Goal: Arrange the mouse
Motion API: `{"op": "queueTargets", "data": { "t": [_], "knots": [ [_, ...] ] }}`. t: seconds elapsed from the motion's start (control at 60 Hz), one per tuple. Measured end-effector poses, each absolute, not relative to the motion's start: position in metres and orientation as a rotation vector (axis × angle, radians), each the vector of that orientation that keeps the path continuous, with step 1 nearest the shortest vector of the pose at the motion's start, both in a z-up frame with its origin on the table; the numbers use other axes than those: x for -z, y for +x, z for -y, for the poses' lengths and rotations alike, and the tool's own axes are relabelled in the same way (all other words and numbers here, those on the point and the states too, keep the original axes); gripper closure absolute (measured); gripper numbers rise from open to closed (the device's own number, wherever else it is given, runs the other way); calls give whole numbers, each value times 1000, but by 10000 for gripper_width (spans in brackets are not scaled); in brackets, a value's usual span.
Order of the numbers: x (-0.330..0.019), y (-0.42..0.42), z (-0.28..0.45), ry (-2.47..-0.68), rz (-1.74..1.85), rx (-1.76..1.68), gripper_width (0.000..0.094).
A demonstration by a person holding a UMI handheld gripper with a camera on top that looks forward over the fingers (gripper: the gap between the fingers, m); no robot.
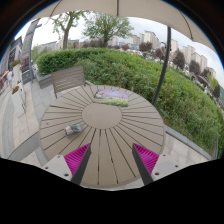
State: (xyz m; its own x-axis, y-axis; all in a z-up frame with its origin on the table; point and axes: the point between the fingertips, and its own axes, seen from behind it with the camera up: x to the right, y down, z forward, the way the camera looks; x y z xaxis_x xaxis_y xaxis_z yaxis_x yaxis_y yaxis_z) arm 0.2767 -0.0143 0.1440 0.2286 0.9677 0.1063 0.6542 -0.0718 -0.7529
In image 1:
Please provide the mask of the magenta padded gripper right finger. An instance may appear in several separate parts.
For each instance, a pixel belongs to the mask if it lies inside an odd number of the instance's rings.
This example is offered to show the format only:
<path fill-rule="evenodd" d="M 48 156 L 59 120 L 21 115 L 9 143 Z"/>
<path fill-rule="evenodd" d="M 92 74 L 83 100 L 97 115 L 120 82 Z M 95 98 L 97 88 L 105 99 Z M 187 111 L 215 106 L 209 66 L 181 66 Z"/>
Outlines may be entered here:
<path fill-rule="evenodd" d="M 169 155 L 159 155 L 136 143 L 132 145 L 132 154 L 145 185 L 181 169 L 181 165 Z"/>

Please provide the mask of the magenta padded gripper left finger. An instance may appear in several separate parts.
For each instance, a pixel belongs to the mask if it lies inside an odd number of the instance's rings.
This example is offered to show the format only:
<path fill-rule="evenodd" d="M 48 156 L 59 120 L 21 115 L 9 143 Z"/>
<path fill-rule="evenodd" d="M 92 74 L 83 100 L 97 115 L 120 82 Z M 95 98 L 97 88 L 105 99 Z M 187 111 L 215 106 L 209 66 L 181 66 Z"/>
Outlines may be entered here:
<path fill-rule="evenodd" d="M 76 185 L 80 185 L 90 155 L 91 144 L 86 144 L 65 156 L 56 155 L 43 166 L 43 169 Z"/>

